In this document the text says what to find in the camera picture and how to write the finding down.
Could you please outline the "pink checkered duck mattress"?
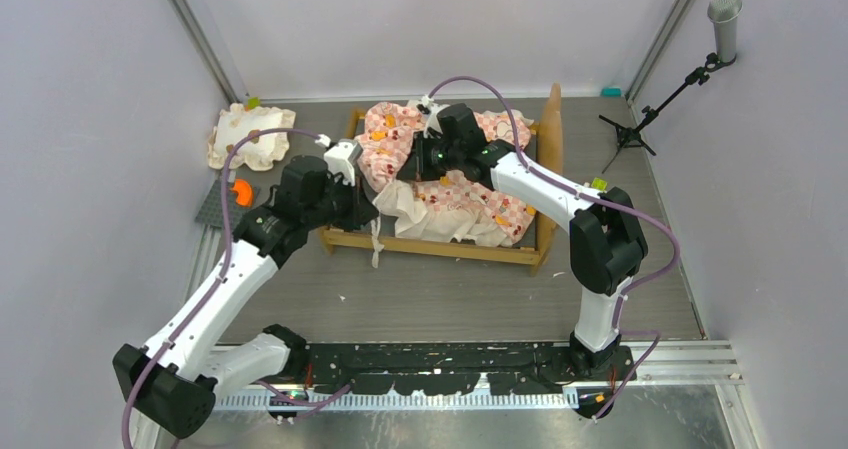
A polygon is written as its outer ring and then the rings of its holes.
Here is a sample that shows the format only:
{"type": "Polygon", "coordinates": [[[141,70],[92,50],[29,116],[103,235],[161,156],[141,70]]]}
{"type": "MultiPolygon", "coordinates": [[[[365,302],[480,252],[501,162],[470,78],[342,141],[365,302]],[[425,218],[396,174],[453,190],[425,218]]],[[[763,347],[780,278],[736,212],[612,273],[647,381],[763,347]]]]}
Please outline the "pink checkered duck mattress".
{"type": "Polygon", "coordinates": [[[365,112],[362,132],[355,136],[363,148],[358,165],[373,204],[394,220],[394,235],[487,247],[517,244],[536,218],[533,206],[473,183],[459,170],[434,181],[399,178],[413,136],[425,125],[417,109],[379,102],[365,112]]]}

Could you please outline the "wooden pet bed frame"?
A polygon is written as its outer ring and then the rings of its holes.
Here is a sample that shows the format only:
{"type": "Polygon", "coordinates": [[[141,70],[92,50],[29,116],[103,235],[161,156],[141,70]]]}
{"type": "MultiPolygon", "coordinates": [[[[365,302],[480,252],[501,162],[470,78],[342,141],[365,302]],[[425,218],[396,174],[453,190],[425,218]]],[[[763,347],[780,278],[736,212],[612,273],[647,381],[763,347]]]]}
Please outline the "wooden pet bed frame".
{"type": "MultiPolygon", "coordinates": [[[[542,110],[541,119],[531,125],[536,135],[534,161],[557,174],[562,172],[564,163],[561,104],[561,86],[554,83],[542,110]]],[[[329,254],[338,247],[372,249],[375,243],[379,243],[382,249],[388,252],[525,265],[530,268],[531,275],[536,275],[548,260],[558,226],[552,219],[539,214],[533,221],[533,227],[535,243],[532,246],[509,248],[383,235],[374,237],[369,232],[345,232],[332,228],[322,228],[319,231],[319,237],[325,251],[329,254]]]]}

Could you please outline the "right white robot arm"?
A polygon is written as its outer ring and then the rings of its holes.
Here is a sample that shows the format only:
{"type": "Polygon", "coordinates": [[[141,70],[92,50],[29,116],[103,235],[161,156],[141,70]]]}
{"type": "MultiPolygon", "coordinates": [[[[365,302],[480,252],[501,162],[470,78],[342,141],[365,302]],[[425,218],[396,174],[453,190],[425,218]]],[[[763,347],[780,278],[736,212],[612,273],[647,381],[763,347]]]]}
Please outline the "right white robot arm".
{"type": "Polygon", "coordinates": [[[582,287],[569,340],[571,366],[584,379],[598,378],[619,348],[623,298],[648,252],[628,194],[571,182],[528,159],[518,140],[487,139],[464,103],[416,108],[425,127],[414,135],[398,178],[433,181],[459,170],[467,180],[518,198],[566,230],[570,268],[582,287]]]}

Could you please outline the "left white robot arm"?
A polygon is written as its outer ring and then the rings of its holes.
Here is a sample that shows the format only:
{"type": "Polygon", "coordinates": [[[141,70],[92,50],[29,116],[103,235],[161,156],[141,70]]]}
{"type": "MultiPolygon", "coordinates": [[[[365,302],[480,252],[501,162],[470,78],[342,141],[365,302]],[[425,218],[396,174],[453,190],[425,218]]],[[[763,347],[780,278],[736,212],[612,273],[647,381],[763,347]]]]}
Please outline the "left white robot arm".
{"type": "Polygon", "coordinates": [[[347,156],[297,156],[269,198],[229,232],[215,270],[177,314],[141,347],[123,345],[113,367],[128,406],[178,439],[196,433],[215,403],[269,376],[306,373],[305,339],[274,324],[214,355],[223,332],[251,297],[307,242],[311,231],[359,228],[378,215],[347,156]]]}

